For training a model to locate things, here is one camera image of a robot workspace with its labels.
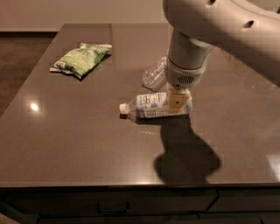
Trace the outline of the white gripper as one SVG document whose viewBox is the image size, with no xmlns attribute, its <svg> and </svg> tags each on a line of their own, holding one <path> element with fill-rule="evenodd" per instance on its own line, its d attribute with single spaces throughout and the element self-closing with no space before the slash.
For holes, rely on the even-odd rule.
<svg viewBox="0 0 280 224">
<path fill-rule="evenodd" d="M 167 57 L 166 80 L 175 87 L 168 90 L 168 112 L 177 114 L 183 110 L 190 98 L 187 89 L 196 86 L 207 68 L 206 59 Z"/>
</svg>

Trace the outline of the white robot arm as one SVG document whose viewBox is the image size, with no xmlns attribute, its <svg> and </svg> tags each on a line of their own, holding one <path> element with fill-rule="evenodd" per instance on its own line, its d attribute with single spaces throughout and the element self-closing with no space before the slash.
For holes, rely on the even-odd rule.
<svg viewBox="0 0 280 224">
<path fill-rule="evenodd" d="M 280 83 L 280 14 L 247 0 L 163 0 L 172 26 L 167 56 L 168 110 L 177 114 L 206 71 L 214 47 Z"/>
</svg>

